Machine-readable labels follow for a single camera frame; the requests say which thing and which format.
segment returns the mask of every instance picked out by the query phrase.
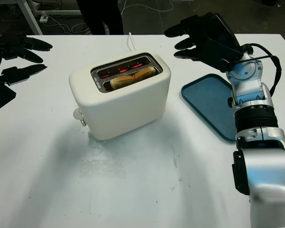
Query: table surface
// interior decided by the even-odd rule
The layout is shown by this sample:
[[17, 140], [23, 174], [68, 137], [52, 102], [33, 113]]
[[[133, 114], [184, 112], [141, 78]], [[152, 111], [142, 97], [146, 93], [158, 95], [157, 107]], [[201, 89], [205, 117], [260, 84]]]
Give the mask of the table surface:
[[[279, 56], [282, 78], [273, 102], [285, 131], [285, 41], [280, 35], [237, 35]], [[234, 188], [234, 143], [222, 140], [181, 99], [183, 85], [209, 73], [200, 62], [173, 57], [182, 38], [134, 36], [172, 71], [164, 116], [107, 141], [75, 120], [70, 73], [130, 51], [127, 36], [39, 36], [48, 66], [13, 85], [17, 97], [0, 109], [0, 228], [248, 228], [248, 197]], [[264, 55], [255, 48], [255, 55]], [[268, 59], [263, 82], [271, 87]], [[26, 67], [23, 59], [1, 69]]]

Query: white toaster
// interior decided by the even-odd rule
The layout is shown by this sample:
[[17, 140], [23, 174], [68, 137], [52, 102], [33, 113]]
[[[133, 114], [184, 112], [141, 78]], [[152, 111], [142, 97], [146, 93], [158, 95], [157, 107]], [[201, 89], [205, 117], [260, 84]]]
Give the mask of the white toaster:
[[[117, 90], [110, 87], [111, 79], [147, 67], [156, 70], [154, 76]], [[169, 67], [152, 51], [133, 51], [78, 69], [69, 77], [78, 104], [74, 117], [98, 140], [129, 132], [163, 115], [170, 78]]]

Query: person's leg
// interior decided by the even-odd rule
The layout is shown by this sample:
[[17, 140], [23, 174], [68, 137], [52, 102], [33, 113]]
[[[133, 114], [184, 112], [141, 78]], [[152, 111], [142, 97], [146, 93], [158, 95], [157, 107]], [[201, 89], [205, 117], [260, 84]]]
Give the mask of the person's leg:
[[98, 0], [77, 0], [82, 17], [93, 35], [105, 35]]
[[102, 20], [108, 26], [110, 35], [124, 35], [118, 0], [101, 0]]

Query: bread slice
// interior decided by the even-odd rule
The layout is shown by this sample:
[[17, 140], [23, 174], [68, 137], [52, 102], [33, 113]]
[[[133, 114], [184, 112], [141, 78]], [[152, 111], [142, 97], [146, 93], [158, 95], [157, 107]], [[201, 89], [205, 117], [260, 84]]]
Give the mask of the bread slice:
[[115, 77], [112, 80], [110, 80], [110, 86], [116, 90], [120, 89], [122, 87], [131, 85], [135, 82], [142, 81], [144, 79], [147, 79], [149, 77], [154, 76], [156, 73], [156, 70], [153, 67], [147, 67], [143, 70], [138, 71], [134, 75], [125, 75], [120, 77]]

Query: blue tray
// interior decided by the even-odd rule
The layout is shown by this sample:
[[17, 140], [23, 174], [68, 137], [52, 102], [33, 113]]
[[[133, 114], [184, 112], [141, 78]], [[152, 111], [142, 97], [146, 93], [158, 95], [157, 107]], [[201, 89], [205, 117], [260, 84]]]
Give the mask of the blue tray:
[[209, 74], [183, 86], [181, 94], [220, 136], [235, 141], [235, 119], [227, 102], [231, 91], [231, 85], [221, 76]]

